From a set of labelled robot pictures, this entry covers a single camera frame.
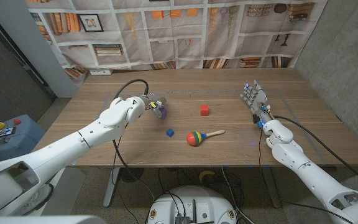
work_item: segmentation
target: toy maraca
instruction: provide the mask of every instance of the toy maraca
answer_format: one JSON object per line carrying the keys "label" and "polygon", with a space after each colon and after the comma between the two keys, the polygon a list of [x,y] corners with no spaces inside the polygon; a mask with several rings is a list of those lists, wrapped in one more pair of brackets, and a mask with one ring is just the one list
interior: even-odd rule
{"label": "toy maraca", "polygon": [[189,133],[186,137],[187,142],[189,144],[191,144],[192,146],[196,146],[198,145],[202,140],[204,140],[204,138],[206,137],[210,137],[210,136],[214,136],[214,135],[218,135],[218,134],[223,134],[224,130],[220,130],[220,131],[215,131],[212,133],[208,133],[208,134],[204,134],[204,133],[199,133],[197,131],[193,131],[192,133]]}

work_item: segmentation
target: wooden handle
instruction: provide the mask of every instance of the wooden handle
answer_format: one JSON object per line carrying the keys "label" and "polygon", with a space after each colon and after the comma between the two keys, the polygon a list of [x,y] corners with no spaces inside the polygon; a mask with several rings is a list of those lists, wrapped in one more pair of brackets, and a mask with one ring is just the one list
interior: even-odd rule
{"label": "wooden handle", "polygon": [[223,134],[224,133],[224,130],[220,130],[220,131],[215,131],[215,132],[212,132],[212,133],[208,133],[208,134],[205,134],[206,137],[210,137],[210,136],[214,136],[214,135],[218,135],[218,134]]}

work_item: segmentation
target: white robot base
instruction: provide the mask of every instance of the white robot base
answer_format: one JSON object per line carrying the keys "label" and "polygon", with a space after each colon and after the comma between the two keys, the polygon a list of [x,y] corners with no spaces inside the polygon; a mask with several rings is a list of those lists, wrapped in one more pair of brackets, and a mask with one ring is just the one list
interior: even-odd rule
{"label": "white robot base", "polygon": [[230,202],[211,189],[187,185],[169,192],[171,195],[162,195],[151,206],[147,218],[148,224],[235,224],[237,222],[236,211]]}

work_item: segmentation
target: picture frame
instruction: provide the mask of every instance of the picture frame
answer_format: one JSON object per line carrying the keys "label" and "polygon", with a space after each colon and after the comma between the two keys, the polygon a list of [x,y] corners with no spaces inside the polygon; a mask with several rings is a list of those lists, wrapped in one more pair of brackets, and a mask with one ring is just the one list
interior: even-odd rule
{"label": "picture frame", "polygon": [[99,14],[79,14],[85,32],[104,32]]}

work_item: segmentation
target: table leg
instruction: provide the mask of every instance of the table leg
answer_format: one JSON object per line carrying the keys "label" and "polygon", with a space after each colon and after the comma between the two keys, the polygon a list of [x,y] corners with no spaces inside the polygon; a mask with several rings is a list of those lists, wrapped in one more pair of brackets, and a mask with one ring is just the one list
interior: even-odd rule
{"label": "table leg", "polygon": [[[276,183],[274,181],[274,177],[272,174],[272,170],[270,169],[270,167],[263,167],[262,168],[262,172],[264,173],[265,176],[265,180],[266,180],[266,184],[267,184],[267,189],[268,191],[272,194],[272,195],[278,195],[278,191],[277,191],[277,187],[276,187]],[[272,200],[272,205],[275,208],[281,208],[281,203],[279,201],[279,199],[275,199],[273,197],[270,196],[270,199]]]}
{"label": "table leg", "polygon": [[106,194],[104,195],[103,206],[108,208],[111,205],[114,194],[116,193],[116,188],[118,187],[119,180],[119,169],[114,168],[111,170],[109,182],[107,184]]}

